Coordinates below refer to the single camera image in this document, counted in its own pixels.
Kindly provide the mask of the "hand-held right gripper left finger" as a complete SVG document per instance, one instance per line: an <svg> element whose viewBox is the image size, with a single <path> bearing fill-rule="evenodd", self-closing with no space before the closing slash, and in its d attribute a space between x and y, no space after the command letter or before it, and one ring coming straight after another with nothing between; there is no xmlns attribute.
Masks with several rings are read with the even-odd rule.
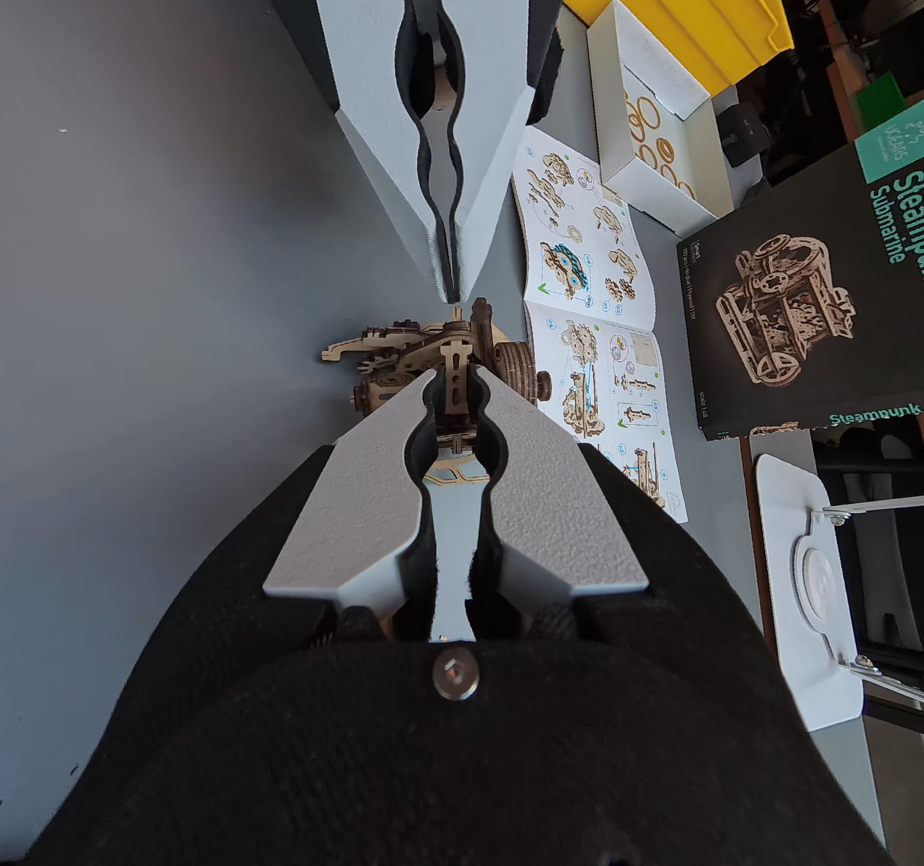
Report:
<svg viewBox="0 0 924 866"><path fill-rule="evenodd" d="M341 436L263 584L271 597L394 616L400 640L428 641L437 562L423 479L437 457L434 406L443 374L429 370Z"/></svg>

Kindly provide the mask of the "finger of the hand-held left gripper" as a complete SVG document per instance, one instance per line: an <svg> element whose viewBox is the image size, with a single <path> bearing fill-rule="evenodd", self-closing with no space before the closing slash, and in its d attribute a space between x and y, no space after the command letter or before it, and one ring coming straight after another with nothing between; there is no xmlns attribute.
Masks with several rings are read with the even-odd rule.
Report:
<svg viewBox="0 0 924 866"><path fill-rule="evenodd" d="M316 0L336 118L409 255L456 302L456 267L430 191L431 150L410 100L412 0Z"/></svg>
<svg viewBox="0 0 924 866"><path fill-rule="evenodd" d="M534 88L526 82L529 0L439 0L456 49L447 129L456 193L447 218L449 302L466 300L491 247Z"/></svg>

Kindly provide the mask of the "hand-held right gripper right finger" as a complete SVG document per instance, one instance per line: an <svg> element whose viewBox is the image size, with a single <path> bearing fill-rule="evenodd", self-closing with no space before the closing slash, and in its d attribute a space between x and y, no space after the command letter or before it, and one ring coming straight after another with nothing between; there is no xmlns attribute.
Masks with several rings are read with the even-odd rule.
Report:
<svg viewBox="0 0 924 866"><path fill-rule="evenodd" d="M477 640L578 597L642 593L649 579L574 438L480 366L468 369L481 496L466 611Z"/></svg>

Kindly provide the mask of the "wooden mechanical puzzle model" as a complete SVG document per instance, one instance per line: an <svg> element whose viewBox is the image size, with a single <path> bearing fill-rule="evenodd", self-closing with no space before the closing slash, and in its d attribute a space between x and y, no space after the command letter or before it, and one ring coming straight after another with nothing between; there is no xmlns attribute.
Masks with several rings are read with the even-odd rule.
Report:
<svg viewBox="0 0 924 866"><path fill-rule="evenodd" d="M439 355L437 337L454 329L472 331L478 340L477 357L470 360L464 348L453 350L452 358ZM321 359L340 362L343 354L353 353L362 355L357 365L362 377L351 399L364 417L371 416L424 372L445 369L446 415L437 420L439 454L425 478L438 486L471 485L489 479L478 467L473 448L476 425L464 399L468 366L485 367L533 405L551 397L551 378L537 370L529 343L512 342L494 327L491 305L482 297L474 301L469 319L460 307L453 307L445 323L421 325L404 320L390 327L371 326L360 337L331 344L321 352Z"/></svg>

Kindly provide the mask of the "white cardboard box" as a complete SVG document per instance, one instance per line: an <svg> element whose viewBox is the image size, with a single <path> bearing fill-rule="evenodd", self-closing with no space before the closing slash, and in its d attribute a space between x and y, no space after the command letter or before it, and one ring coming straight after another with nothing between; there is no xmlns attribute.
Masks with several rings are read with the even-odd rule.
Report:
<svg viewBox="0 0 924 866"><path fill-rule="evenodd" d="M709 93L620 0L587 39L603 183L681 238L731 213Z"/></svg>

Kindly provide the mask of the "assembly instruction booklet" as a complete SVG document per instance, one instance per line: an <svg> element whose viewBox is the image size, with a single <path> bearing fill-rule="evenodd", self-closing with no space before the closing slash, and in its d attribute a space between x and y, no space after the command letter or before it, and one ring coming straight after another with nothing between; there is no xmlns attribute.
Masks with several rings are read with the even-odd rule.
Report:
<svg viewBox="0 0 924 866"><path fill-rule="evenodd" d="M686 522L653 281L628 205L592 160L535 126L525 129L512 183L529 336L538 369L551 377L539 408Z"/></svg>

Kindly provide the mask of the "small black case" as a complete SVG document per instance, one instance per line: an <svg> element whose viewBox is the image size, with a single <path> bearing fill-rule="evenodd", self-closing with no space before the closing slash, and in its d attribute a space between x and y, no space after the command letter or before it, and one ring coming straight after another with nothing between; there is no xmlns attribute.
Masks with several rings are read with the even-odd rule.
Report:
<svg viewBox="0 0 924 866"><path fill-rule="evenodd" d="M735 103L724 109L716 123L722 152L730 167L742 167L771 144L770 134L751 103Z"/></svg>

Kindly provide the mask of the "green box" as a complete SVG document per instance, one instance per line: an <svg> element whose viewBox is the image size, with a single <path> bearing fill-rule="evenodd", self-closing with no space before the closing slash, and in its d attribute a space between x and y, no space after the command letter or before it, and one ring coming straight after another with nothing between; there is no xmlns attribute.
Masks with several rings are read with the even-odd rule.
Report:
<svg viewBox="0 0 924 866"><path fill-rule="evenodd" d="M891 71L861 89L856 94L856 104L863 133L872 131L907 109L907 99Z"/></svg>

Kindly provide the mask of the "black puzzle kit box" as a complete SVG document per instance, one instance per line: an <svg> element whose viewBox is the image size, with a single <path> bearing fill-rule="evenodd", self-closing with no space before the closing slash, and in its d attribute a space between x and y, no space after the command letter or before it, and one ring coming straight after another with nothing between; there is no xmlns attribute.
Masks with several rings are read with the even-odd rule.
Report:
<svg viewBox="0 0 924 866"><path fill-rule="evenodd" d="M677 245L709 440L922 414L923 103Z"/></svg>

